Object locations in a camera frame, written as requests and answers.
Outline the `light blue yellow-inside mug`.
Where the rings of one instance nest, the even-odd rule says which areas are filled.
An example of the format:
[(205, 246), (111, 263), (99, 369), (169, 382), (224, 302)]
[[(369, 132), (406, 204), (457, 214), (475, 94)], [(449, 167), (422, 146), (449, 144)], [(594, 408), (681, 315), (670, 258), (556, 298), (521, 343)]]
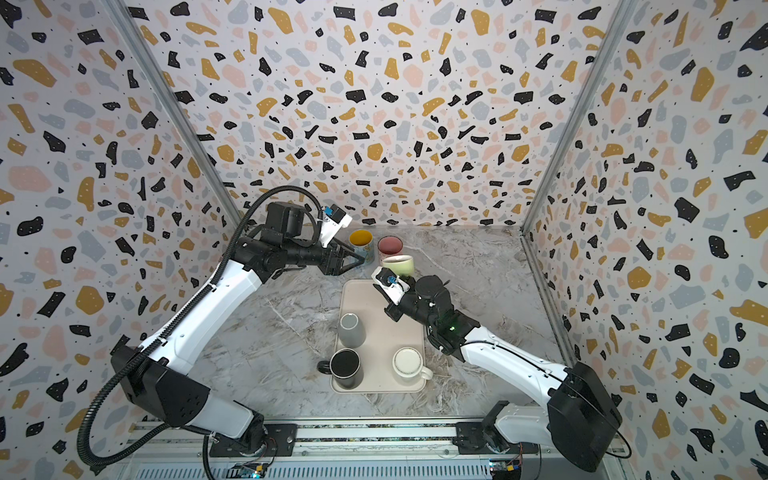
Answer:
[(365, 264), (374, 260), (373, 234), (368, 230), (355, 230), (349, 235), (349, 243), (356, 254), (364, 258)]

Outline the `pink glass mug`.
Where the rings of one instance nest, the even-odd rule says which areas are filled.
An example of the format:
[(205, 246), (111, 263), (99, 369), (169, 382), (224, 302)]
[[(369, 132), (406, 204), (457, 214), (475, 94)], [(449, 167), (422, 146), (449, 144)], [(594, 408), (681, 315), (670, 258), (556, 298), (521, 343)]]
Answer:
[(397, 236), (384, 236), (377, 243), (377, 250), (381, 260), (400, 255), (403, 248), (403, 241)]

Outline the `light green mug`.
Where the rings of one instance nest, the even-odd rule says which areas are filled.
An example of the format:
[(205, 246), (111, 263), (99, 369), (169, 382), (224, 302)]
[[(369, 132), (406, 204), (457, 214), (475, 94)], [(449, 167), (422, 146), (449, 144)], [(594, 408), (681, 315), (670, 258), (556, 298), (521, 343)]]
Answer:
[(411, 255), (389, 256), (381, 261), (381, 266), (399, 277), (413, 277), (415, 274), (415, 261)]

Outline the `white cream mug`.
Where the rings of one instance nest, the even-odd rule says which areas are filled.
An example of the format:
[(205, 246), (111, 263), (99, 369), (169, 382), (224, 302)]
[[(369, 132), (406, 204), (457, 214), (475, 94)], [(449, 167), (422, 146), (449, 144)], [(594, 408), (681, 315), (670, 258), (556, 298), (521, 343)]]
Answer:
[(395, 379), (404, 386), (416, 385), (433, 379), (434, 373), (424, 363), (422, 354), (415, 348), (402, 347), (392, 357)]

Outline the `grey handleless cup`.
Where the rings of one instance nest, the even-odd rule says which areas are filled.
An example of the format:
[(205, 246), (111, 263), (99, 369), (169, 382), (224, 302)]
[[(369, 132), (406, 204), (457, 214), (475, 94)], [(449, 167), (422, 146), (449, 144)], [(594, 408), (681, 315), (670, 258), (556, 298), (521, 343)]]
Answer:
[(342, 346), (350, 349), (359, 348), (365, 342), (365, 327), (357, 314), (346, 313), (340, 318), (338, 340)]

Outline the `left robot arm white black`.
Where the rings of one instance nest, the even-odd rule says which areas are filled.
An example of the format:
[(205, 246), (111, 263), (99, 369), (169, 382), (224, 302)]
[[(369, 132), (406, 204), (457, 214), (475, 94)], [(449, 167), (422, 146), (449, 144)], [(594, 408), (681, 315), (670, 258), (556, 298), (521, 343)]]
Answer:
[(314, 236), (306, 240), (299, 237), (304, 216), (299, 206), (269, 204), (265, 223), (252, 234), (235, 237), (222, 270), (179, 313), (139, 346), (113, 350), (115, 370), (138, 363), (120, 381), (132, 404), (171, 427), (205, 430), (247, 450), (264, 442), (267, 431), (261, 414), (217, 397), (189, 373), (234, 310), (267, 281), (293, 267), (315, 266), (327, 276), (340, 276), (363, 264), (363, 257), (336, 238), (351, 223), (345, 210), (338, 205), (324, 208), (313, 223)]

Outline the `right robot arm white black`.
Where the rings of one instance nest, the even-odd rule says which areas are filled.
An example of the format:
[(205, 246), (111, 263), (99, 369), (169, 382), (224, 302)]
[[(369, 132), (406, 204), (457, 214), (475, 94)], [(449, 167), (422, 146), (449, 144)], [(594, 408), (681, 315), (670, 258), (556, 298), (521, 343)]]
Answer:
[(496, 375), (542, 409), (526, 415), (499, 401), (477, 433), (459, 437), (459, 447), (505, 454), (519, 443), (552, 446), (575, 467), (597, 471), (620, 432), (622, 418), (590, 366), (551, 362), (504, 341), (455, 308), (445, 282), (436, 275), (400, 277), (380, 267), (372, 279), (387, 300), (384, 312), (390, 319), (418, 322), (437, 351)]

